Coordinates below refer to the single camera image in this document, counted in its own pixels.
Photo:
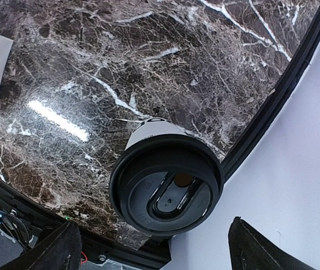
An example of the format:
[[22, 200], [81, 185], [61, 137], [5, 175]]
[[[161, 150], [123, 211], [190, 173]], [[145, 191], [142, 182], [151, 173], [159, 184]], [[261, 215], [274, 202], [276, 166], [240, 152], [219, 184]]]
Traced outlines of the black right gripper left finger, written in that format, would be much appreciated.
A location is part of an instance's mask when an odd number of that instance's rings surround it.
[[67, 221], [30, 251], [0, 269], [79, 269], [81, 234], [78, 225]]

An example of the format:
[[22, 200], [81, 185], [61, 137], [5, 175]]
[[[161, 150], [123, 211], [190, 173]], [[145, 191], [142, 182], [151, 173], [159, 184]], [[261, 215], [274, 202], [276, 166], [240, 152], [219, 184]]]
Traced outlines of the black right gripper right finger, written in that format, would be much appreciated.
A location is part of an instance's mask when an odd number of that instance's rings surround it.
[[312, 269], [285, 253], [241, 217], [229, 228], [229, 252], [232, 269]]

